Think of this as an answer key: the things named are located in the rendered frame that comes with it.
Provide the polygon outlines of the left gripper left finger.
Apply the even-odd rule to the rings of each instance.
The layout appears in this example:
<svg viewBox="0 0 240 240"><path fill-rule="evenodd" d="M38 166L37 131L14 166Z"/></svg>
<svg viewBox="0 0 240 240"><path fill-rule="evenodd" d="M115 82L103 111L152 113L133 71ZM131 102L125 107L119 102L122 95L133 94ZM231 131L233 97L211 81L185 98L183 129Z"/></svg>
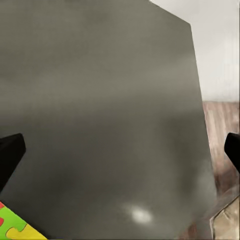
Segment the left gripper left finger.
<svg viewBox="0 0 240 240"><path fill-rule="evenodd" d="M22 133L0 138L0 192L26 152Z"/></svg>

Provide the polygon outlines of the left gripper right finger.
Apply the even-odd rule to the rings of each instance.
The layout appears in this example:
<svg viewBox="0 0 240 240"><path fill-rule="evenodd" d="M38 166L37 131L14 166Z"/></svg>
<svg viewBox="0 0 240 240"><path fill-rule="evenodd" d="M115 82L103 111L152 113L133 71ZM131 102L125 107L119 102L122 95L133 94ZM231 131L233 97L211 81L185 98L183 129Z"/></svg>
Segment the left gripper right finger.
<svg viewBox="0 0 240 240"><path fill-rule="evenodd" d="M240 173L240 135L230 132L227 135L224 151Z"/></svg>

